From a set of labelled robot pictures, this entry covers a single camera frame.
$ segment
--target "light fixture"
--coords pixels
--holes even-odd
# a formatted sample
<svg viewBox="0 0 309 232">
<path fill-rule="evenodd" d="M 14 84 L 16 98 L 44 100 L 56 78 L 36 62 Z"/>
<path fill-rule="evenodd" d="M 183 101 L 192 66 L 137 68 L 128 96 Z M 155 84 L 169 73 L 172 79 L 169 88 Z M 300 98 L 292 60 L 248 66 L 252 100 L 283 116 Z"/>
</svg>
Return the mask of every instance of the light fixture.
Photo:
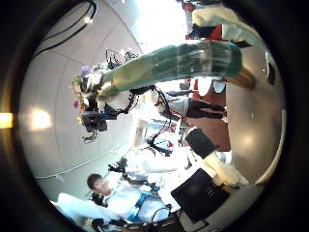
<svg viewBox="0 0 309 232">
<path fill-rule="evenodd" d="M 7 129 L 13 127 L 13 114 L 0 113 L 0 129 Z"/>
<path fill-rule="evenodd" d="M 41 131 L 51 128 L 50 115 L 41 109 L 34 109 L 31 113 L 31 130 Z"/>
<path fill-rule="evenodd" d="M 93 20 L 92 20 L 92 19 L 90 19 L 90 17 L 89 17 L 89 16 L 86 16 L 86 17 L 85 17 L 85 23 L 87 23 L 87 24 L 89 24 L 89 23 L 93 23 Z"/>
</svg>

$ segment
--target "black cable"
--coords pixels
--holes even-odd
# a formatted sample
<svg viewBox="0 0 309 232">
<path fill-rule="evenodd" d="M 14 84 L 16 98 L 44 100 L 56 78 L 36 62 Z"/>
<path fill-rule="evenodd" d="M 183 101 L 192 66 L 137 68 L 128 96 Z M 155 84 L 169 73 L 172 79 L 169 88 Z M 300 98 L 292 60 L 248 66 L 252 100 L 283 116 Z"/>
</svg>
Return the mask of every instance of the black cable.
<svg viewBox="0 0 309 232">
<path fill-rule="evenodd" d="M 93 11 L 92 11 L 92 14 L 90 16 L 90 20 L 94 18 L 95 14 L 96 14 L 96 11 L 97 11 L 97 4 L 92 1 L 92 0 L 84 0 L 86 2 L 89 2 L 91 4 L 91 6 L 93 7 Z M 68 36 L 67 38 L 63 39 L 62 41 L 52 45 L 52 46 L 49 46 L 45 49 L 42 49 L 40 51 L 38 51 L 35 55 L 33 55 L 32 59 L 36 58 L 38 55 L 40 55 L 41 53 L 47 51 L 47 50 L 50 50 L 52 48 L 55 48 L 61 44 L 64 44 L 66 41 L 68 41 L 69 39 L 71 39 L 72 37 L 76 36 L 79 32 L 81 32 L 83 29 L 85 29 L 85 27 L 88 25 L 88 23 L 85 23 L 82 27 L 80 27 L 78 30 L 76 30 L 73 34 L 71 34 L 70 36 Z"/>
<path fill-rule="evenodd" d="M 154 135 L 154 137 L 153 137 L 153 143 L 154 143 L 155 139 L 156 139 L 160 134 L 166 132 L 166 131 L 171 127 L 171 124 L 172 124 L 172 116 L 171 116 L 170 106 L 169 106 L 168 101 L 166 100 L 166 98 L 165 98 L 165 96 L 164 96 L 164 93 L 163 93 L 161 90 L 157 89 L 156 86 L 154 87 L 154 89 L 156 90 L 156 92 L 159 94 L 159 96 L 160 96 L 160 97 L 162 98 L 162 100 L 163 100 L 163 103 L 164 103 L 164 105 L 165 105 L 164 107 L 165 107 L 165 109 L 166 109 L 167 112 L 168 112 L 169 125 L 168 125 L 168 127 L 164 130 L 164 127 L 165 127 L 165 125 L 166 125 L 166 123 L 167 123 L 167 120 L 166 120 L 165 123 L 164 123 L 164 125 L 163 125 L 163 127 Z"/>
<path fill-rule="evenodd" d="M 55 33 L 55 34 L 53 34 L 53 35 L 51 35 L 49 37 L 46 37 L 45 39 L 42 40 L 42 42 L 47 41 L 47 40 L 49 40 L 51 38 L 54 38 L 54 37 L 56 37 L 56 36 L 58 36 L 58 35 L 60 35 L 60 34 L 62 34 L 64 32 L 66 32 L 66 31 L 69 31 L 73 26 L 75 26 L 90 11 L 91 6 L 92 5 L 89 4 L 89 7 L 88 7 L 87 11 L 79 19 L 77 19 L 76 22 L 74 22 L 71 26 L 69 26 L 66 29 L 64 29 L 64 30 L 62 30 L 60 32 L 57 32 L 57 33 Z"/>
<path fill-rule="evenodd" d="M 154 222 L 155 215 L 156 215 L 156 214 L 157 214 L 157 212 L 159 212 L 160 210 L 168 210 L 168 211 L 170 211 L 171 209 L 170 209 L 170 208 L 167 208 L 167 207 L 162 207 L 162 208 L 160 208 L 160 209 L 156 210 L 156 211 L 154 212 L 153 217 L 152 217 L 152 223 Z"/>
<path fill-rule="evenodd" d="M 137 101 L 136 101 L 135 105 L 134 105 L 130 110 L 132 110 L 133 108 L 136 107 L 136 105 L 138 104 L 138 101 L 139 101 L 139 95 L 137 96 Z"/>
<path fill-rule="evenodd" d="M 85 144 L 94 142 L 94 141 L 96 140 L 97 137 L 98 137 L 98 131 L 97 131 L 97 130 L 94 130 L 94 131 L 93 131 L 93 134 L 90 135 L 90 136 L 88 136 L 88 137 L 82 136 L 82 138 L 84 139 L 84 143 L 85 143 Z"/>
</svg>

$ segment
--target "red object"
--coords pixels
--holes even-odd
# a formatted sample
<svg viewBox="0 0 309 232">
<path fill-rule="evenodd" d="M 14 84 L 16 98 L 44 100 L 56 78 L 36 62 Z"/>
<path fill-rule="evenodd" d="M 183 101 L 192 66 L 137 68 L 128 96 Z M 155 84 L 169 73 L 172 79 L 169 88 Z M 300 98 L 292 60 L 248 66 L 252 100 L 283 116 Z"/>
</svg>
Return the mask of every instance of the red object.
<svg viewBox="0 0 309 232">
<path fill-rule="evenodd" d="M 206 41 L 222 41 L 222 42 L 228 42 L 227 40 L 223 40 L 222 37 L 222 25 L 218 24 L 216 27 L 213 29 L 211 32 L 210 36 L 207 38 L 203 38 L 201 40 L 206 40 Z"/>
<path fill-rule="evenodd" d="M 190 4 L 190 3 L 185 3 L 185 4 L 183 5 L 183 9 L 184 9 L 185 11 L 188 11 L 188 12 L 193 12 L 194 6 L 193 6 L 192 4 Z"/>
<path fill-rule="evenodd" d="M 193 90 L 198 90 L 198 80 L 196 79 L 193 85 Z M 202 97 L 199 94 L 193 93 L 192 99 L 201 99 Z"/>
</svg>

